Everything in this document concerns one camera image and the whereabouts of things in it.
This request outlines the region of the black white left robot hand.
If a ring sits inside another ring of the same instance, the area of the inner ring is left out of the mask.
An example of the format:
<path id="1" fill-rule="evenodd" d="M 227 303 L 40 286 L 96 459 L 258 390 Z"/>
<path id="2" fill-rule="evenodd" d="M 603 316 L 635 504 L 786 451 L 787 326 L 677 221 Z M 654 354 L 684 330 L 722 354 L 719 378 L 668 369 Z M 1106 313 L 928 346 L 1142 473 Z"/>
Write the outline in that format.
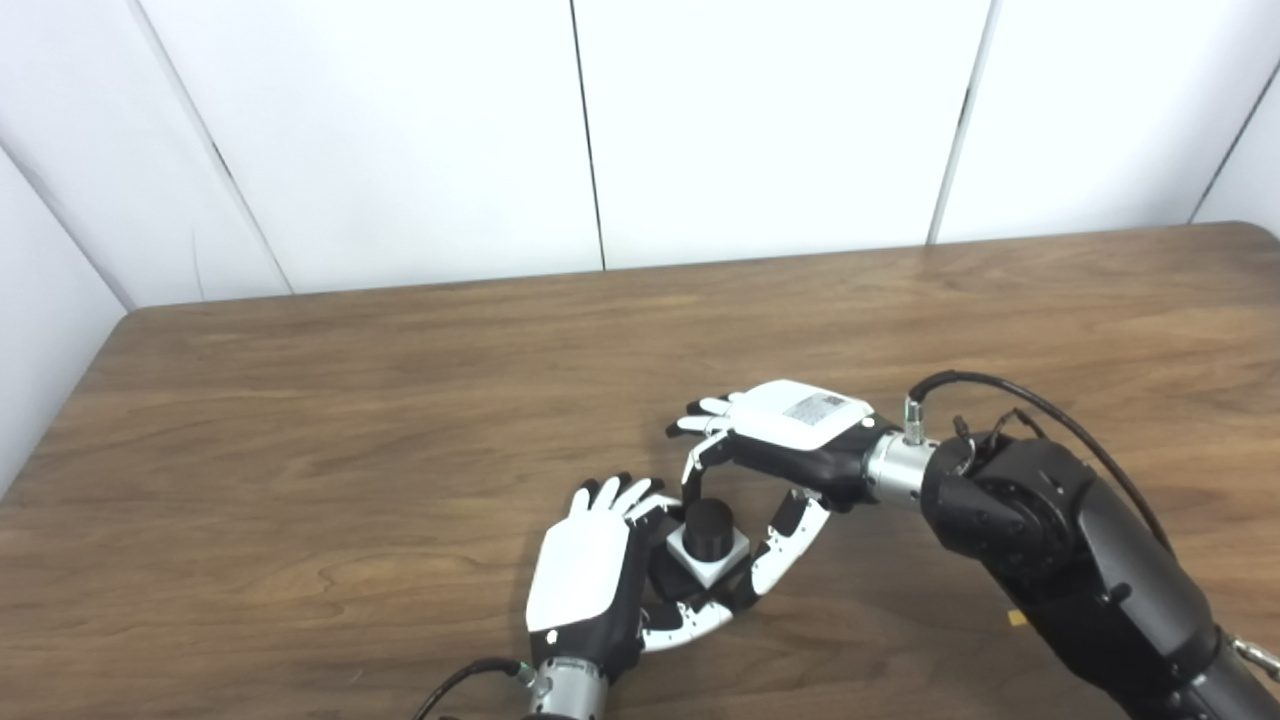
<path id="1" fill-rule="evenodd" d="M 620 473 L 585 480 L 543 539 L 525 625 L 531 665 L 586 669 L 609 683 L 643 653 L 709 635 L 733 618 L 708 592 L 739 573 L 748 538 L 730 528 L 718 561 L 687 553 L 689 511 L 659 479 Z"/>

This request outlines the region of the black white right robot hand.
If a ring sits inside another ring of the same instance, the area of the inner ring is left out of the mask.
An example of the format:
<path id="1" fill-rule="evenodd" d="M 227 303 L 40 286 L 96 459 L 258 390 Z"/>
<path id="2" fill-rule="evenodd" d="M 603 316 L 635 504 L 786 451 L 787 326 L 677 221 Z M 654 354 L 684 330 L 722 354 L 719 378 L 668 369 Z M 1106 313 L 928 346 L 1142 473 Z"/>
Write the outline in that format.
<path id="1" fill-rule="evenodd" d="M 901 433 L 863 400 L 787 379 L 698 400 L 667 425 L 669 438 L 699 437 L 681 475 L 684 500 L 699 498 L 707 470 L 724 462 L 792 486 L 722 603 L 750 609 L 812 547 L 833 512 L 874 503 L 870 460 Z"/>

